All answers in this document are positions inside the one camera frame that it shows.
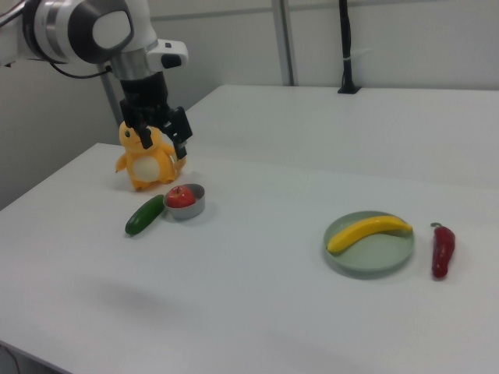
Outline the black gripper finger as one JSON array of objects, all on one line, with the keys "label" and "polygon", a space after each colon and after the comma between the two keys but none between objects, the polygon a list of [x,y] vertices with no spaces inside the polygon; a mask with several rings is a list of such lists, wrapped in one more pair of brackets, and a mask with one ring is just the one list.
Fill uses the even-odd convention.
[{"label": "black gripper finger", "polygon": [[189,120],[183,107],[170,108],[166,112],[166,122],[161,132],[171,141],[178,161],[187,155],[186,144],[193,135]]},{"label": "black gripper finger", "polygon": [[148,118],[141,118],[133,126],[135,133],[139,136],[140,142],[145,150],[148,150],[153,146],[152,140],[152,128],[153,122]]}]

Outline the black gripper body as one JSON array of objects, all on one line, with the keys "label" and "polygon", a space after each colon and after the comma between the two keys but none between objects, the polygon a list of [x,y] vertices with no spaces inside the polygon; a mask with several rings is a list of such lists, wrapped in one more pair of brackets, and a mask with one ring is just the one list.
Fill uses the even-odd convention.
[{"label": "black gripper body", "polygon": [[128,127],[143,123],[154,127],[170,121],[168,88],[163,72],[135,80],[119,80],[124,99],[120,101],[123,119]]}]

